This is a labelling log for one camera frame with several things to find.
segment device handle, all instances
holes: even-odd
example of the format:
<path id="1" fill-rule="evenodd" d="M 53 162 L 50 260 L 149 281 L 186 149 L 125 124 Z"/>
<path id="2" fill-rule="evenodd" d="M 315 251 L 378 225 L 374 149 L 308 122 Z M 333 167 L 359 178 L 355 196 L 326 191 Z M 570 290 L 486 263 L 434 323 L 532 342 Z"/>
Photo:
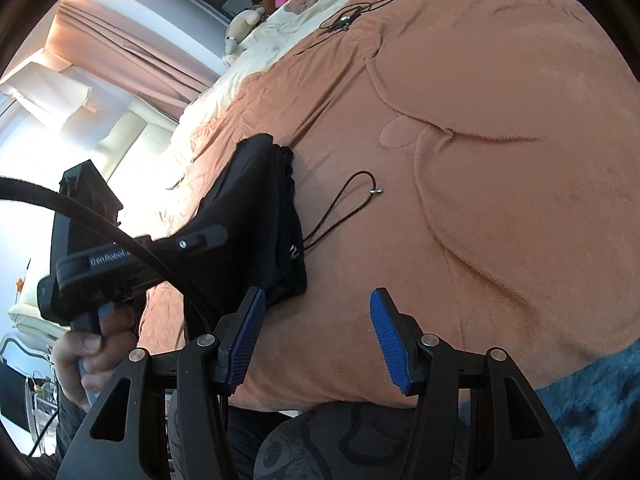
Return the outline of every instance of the device handle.
<path id="1" fill-rule="evenodd" d="M 71 323 L 71 330 L 76 330 L 78 332 L 87 332 L 91 334 L 102 335 L 100 331 L 100 320 L 105 316 L 108 316 L 115 309 L 115 304 L 113 302 L 105 303 L 98 310 L 92 310 L 90 312 L 83 312 L 79 316 L 77 316 Z M 78 359 L 78 372 L 80 376 L 83 377 L 87 374 L 86 369 L 84 368 L 84 363 L 82 362 L 82 358 Z M 86 400 L 89 403 L 89 407 L 92 407 L 95 403 L 95 399 L 98 398 L 98 395 L 95 392 L 85 392 Z"/>

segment black sleeve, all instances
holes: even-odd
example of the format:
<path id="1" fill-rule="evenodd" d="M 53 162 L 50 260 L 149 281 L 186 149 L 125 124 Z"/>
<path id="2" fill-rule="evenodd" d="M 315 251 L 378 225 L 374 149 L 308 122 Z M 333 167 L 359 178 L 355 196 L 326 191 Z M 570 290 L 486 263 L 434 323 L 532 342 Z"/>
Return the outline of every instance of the black sleeve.
<path id="1" fill-rule="evenodd" d="M 65 397 L 62 390 L 58 390 L 58 428 L 56 430 L 56 452 L 53 455 L 27 457 L 31 468 L 43 480 L 54 480 L 58 469 L 69 449 L 80 424 L 84 420 L 85 412 Z"/>

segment black strap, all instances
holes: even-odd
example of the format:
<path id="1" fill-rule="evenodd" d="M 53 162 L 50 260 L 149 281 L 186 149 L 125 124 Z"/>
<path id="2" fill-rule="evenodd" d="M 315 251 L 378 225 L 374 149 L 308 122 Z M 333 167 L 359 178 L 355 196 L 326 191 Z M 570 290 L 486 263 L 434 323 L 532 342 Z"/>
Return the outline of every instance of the black strap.
<path id="1" fill-rule="evenodd" d="M 313 242 L 311 242 L 311 243 L 309 243 L 307 245 L 306 243 L 319 231 L 319 229 L 322 227 L 322 224 L 324 224 L 324 222 L 326 221 L 327 217 L 331 214 L 331 211 L 334 209 L 336 203 L 338 202 L 338 200 L 340 199 L 340 197 L 344 193 L 344 190 L 347 189 L 347 186 L 351 183 L 351 181 L 354 178 L 356 178 L 357 176 L 360 176 L 361 174 L 365 174 L 371 179 L 371 189 L 369 190 L 369 196 L 367 196 L 367 199 L 362 204 L 360 204 L 356 209 L 351 211 L 348 215 L 344 216 L 343 218 L 338 220 L 335 224 L 333 224 L 331 227 L 329 227 L 326 231 L 324 231 L 321 235 L 319 235 L 319 237 L 316 238 Z M 324 238 L 326 238 L 326 236 L 331 231 L 333 231 L 335 228 L 337 228 L 340 224 L 345 223 L 349 218 L 351 218 L 357 212 L 362 211 L 364 208 L 366 208 L 366 206 L 369 205 L 369 203 L 371 202 L 373 197 L 375 195 L 379 194 L 379 193 L 382 193 L 382 190 L 378 189 L 378 186 L 376 185 L 376 178 L 373 176 L 373 174 L 371 172 L 366 171 L 366 170 L 361 170 L 361 171 L 358 171 L 358 172 L 352 174 L 347 179 L 347 182 L 344 183 L 344 186 L 342 186 L 342 189 L 340 190 L 338 195 L 334 198 L 334 201 L 331 202 L 331 205 L 329 206 L 329 209 L 326 210 L 326 213 L 324 213 L 324 216 L 322 216 L 322 218 L 318 222 L 318 225 L 305 237 L 304 240 L 302 240 L 302 243 L 303 243 L 302 250 L 303 251 L 308 251 L 314 245 L 319 244 L 322 240 L 324 240 Z"/>

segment human hand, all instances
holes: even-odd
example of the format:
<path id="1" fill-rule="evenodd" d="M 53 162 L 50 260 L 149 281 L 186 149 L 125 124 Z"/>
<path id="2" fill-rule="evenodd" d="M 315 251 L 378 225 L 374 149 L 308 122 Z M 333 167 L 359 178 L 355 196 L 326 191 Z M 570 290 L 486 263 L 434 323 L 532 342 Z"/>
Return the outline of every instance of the human hand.
<path id="1" fill-rule="evenodd" d="M 86 412 L 89 403 L 85 391 L 99 394 L 120 362 L 136 347 L 136 337 L 129 332 L 135 322 L 133 309 L 120 305 L 100 320 L 102 337 L 71 330 L 53 345 L 51 361 L 63 393 Z M 83 359 L 87 374 L 80 378 L 78 358 Z"/>

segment orange blanket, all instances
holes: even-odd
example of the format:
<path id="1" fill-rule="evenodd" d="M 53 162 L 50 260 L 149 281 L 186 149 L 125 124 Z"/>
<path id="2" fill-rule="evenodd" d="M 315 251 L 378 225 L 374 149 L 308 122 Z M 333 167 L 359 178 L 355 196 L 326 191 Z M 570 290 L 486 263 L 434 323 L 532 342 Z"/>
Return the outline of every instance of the orange blanket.
<path id="1" fill-rule="evenodd" d="M 411 405 L 372 331 L 377 286 L 455 348 L 505 348 L 535 388 L 638 338 L 640 89 L 580 4 L 397 0 L 310 48 L 322 38 L 193 133 L 183 199 L 164 211 L 183 225 L 255 132 L 296 153 L 305 233 L 355 171 L 384 189 L 306 255 L 308 292 L 268 312 L 235 405 Z M 152 291 L 142 344 L 173 349 L 181 306 Z"/>

